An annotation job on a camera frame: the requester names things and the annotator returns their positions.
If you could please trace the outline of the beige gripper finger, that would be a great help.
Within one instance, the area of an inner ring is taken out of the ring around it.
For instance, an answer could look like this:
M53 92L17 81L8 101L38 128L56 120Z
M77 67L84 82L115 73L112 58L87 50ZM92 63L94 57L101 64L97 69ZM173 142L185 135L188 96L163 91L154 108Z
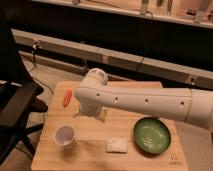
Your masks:
M81 117L83 116L81 113L77 112L73 114L73 118Z
M106 117L107 117L107 109L103 109L100 113L99 120L101 122L105 122Z

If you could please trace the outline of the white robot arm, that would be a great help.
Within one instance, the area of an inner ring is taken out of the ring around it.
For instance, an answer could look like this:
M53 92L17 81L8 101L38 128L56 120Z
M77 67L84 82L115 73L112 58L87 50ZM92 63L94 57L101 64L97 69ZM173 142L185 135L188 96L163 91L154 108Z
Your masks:
M189 88L127 88L108 86L108 75L91 69L75 88L80 112L99 114L102 107L185 122L213 132L213 91Z

